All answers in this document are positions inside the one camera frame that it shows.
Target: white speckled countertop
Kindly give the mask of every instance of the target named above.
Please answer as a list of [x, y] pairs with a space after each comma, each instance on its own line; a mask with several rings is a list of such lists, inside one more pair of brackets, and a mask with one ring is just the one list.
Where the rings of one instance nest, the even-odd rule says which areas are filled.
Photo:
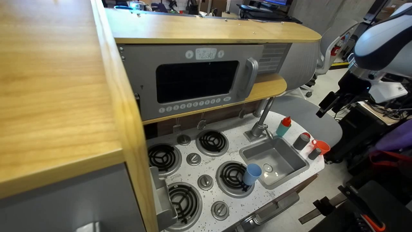
[[[281, 114], [271, 111], [268, 113], [265, 123], [269, 126], [270, 131], [274, 135], [276, 135], [275, 131], [277, 129], [277, 126], [283, 118], [284, 116]], [[218, 130], [228, 138], [229, 150], [226, 154], [220, 157], [209, 157], [203, 155], [196, 148], [196, 136], [201, 132], [197, 128], [182, 131], [182, 134], [186, 134], [192, 139], [190, 144], [187, 146], [181, 146], [177, 143], [176, 134], [165, 135], [147, 141], [148, 147], [157, 143], [169, 143], [176, 146], [180, 150], [182, 154], [182, 165], [177, 170], [177, 172], [166, 178], [166, 183], [167, 185], [175, 182], [189, 183], [197, 188], [202, 197], [203, 207], [201, 216], [196, 224], [185, 232], [223, 231], [324, 168], [323, 156], [318, 156], [315, 160], [310, 160], [307, 158], [310, 151], [313, 149], [313, 146], [309, 143], [300, 152], [300, 155], [308, 161], [310, 167], [308, 170], [302, 172], [298, 176], [290, 179], [289, 181], [283, 183], [273, 190], [265, 189], [259, 181], [256, 181], [255, 188], [252, 193], [242, 199], [232, 198], [223, 193], [220, 190], [215, 179], [217, 168], [226, 161], [236, 160], [241, 163], [245, 163], [245, 161], [239, 154], [239, 150], [248, 145], [267, 139], [264, 138], [262, 140], [250, 143], [244, 136], [243, 133], [247, 130], [250, 130], [256, 121], [258, 121], [258, 118], [250, 114], [245, 116], [243, 119], [231, 118], [224, 121], [208, 124], [205, 130]], [[303, 127], [292, 121], [292, 127], [288, 130], [283, 138], [290, 144], [293, 144], [296, 138], [303, 132], [305, 132]], [[201, 163], [197, 166], [191, 166], [186, 162], [186, 156], [192, 152], [196, 152], [201, 155]], [[206, 191], [198, 188], [197, 179], [202, 174], [208, 174], [213, 178], [214, 184], [210, 190]], [[218, 221], [212, 216], [211, 207], [215, 201], [223, 201], [229, 206], [229, 217], [226, 220]]]

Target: orange cup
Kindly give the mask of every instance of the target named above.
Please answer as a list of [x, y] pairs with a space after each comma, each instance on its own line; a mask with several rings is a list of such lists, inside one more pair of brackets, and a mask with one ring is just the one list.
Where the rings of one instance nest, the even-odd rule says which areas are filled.
[[314, 149], [319, 148], [322, 151], [320, 154], [321, 156], [330, 151], [330, 146], [322, 140], [312, 140], [312, 144]]

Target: faucet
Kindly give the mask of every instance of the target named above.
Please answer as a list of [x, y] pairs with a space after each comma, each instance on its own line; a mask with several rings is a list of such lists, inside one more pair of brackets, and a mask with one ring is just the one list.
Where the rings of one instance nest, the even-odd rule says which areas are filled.
[[263, 131], [265, 130], [267, 136], [268, 136], [270, 139], [273, 139], [273, 134], [268, 130], [268, 126], [267, 126], [267, 124], [264, 123], [264, 121], [265, 121], [265, 119], [266, 119], [267, 114], [269, 113], [270, 108], [272, 107], [272, 104], [273, 104], [273, 100], [274, 100], [274, 99], [275, 99], [275, 97], [269, 98], [269, 100], [267, 101], [267, 104], [266, 104], [266, 106], [265, 106], [265, 109], [264, 109], [264, 111], [263, 111], [263, 113], [262, 113], [259, 121], [257, 121], [257, 122], [253, 125], [252, 129], [250, 130], [249, 133], [250, 133], [250, 135], [252, 135], [253, 137], [255, 137], [255, 138], [261, 137]]

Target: stove burner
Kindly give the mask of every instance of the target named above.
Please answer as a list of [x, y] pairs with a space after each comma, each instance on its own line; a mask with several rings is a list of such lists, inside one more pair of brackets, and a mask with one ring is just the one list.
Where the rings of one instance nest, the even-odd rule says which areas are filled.
[[246, 166], [238, 161], [227, 161], [221, 164], [216, 171], [216, 182], [226, 195], [234, 198], [244, 198], [252, 193], [255, 184], [246, 185], [243, 175]]
[[169, 144], [157, 144], [149, 148], [149, 164], [157, 167], [161, 177], [177, 171], [182, 163], [180, 151]]
[[196, 139], [196, 146], [207, 156], [221, 156], [229, 149], [227, 138], [216, 130], [206, 130]]
[[250, 189], [250, 185], [246, 185], [242, 180], [245, 171], [246, 167], [243, 164], [228, 163], [220, 171], [220, 178], [228, 187], [242, 189], [242, 191], [247, 192]]
[[197, 189], [187, 183], [174, 183], [169, 188], [169, 196], [178, 214], [178, 221], [167, 230], [182, 231], [192, 227], [202, 211], [202, 200]]

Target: microwave window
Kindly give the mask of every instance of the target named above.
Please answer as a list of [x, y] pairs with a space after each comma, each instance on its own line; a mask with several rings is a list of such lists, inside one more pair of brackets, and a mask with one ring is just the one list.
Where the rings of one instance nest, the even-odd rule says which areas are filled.
[[176, 102], [229, 93], [239, 62], [162, 64], [156, 69], [157, 101]]

